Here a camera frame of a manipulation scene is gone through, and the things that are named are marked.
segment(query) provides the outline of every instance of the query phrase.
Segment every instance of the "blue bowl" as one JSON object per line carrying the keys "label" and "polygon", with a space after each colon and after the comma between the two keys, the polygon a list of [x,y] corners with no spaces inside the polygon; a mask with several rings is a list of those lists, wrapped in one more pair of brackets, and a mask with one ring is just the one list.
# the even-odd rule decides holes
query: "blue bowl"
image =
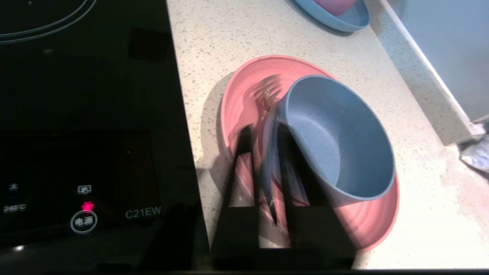
{"label": "blue bowl", "polygon": [[354,32],[370,24],[370,14],[363,0],[356,0],[345,13],[334,16],[313,0],[294,0],[309,15],[324,25],[343,32]]}
{"label": "blue bowl", "polygon": [[351,89],[328,77],[305,76],[276,112],[334,206],[376,200],[390,190],[391,144],[373,111]]}

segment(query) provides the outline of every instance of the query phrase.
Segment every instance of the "induction cooktop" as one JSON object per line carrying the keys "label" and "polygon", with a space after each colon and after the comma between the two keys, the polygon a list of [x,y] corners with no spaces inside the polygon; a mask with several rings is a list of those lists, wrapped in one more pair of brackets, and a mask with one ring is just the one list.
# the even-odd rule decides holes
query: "induction cooktop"
{"label": "induction cooktop", "polygon": [[165,1],[0,2],[2,274],[208,254]]}

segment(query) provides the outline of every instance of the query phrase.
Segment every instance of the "cooktop icon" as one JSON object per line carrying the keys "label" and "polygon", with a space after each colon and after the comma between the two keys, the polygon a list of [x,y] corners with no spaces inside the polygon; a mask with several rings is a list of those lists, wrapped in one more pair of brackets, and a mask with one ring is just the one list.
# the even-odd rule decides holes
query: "cooktop icon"
{"label": "cooktop icon", "polygon": [[97,226],[97,214],[91,210],[81,210],[73,215],[69,225],[76,234],[87,234]]}
{"label": "cooktop icon", "polygon": [[79,195],[88,195],[91,193],[91,185],[80,185],[77,191]]}

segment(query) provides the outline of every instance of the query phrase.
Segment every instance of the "speckled countertop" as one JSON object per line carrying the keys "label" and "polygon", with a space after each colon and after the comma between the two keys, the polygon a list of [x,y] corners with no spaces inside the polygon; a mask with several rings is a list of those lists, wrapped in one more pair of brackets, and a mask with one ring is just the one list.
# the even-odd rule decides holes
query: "speckled countertop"
{"label": "speckled countertop", "polygon": [[210,239],[227,162],[219,103],[232,73],[262,55],[297,57],[356,91],[391,140],[400,208],[389,236],[357,268],[489,268],[489,185],[444,147],[368,27],[325,30],[288,0],[168,0],[185,110]]}

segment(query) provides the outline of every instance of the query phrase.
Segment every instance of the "wall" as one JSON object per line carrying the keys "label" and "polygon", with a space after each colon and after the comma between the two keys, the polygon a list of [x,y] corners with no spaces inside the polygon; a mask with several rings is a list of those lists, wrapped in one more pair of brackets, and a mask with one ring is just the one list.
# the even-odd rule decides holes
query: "wall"
{"label": "wall", "polygon": [[471,121],[489,115],[489,1],[389,0]]}

